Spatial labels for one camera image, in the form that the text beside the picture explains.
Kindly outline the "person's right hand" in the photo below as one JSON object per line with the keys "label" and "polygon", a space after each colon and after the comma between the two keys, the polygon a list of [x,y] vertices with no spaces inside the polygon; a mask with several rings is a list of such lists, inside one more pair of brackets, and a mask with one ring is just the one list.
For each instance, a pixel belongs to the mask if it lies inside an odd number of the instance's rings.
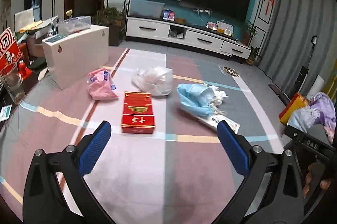
{"label": "person's right hand", "polygon": [[[312,163],[310,166],[308,166],[308,173],[306,175],[305,181],[306,184],[303,188],[303,197],[307,198],[311,188],[313,187],[313,181],[314,179],[318,178],[319,171],[322,170],[324,165],[320,162]],[[332,178],[324,179],[320,182],[320,188],[322,190],[327,190],[332,182]]]}

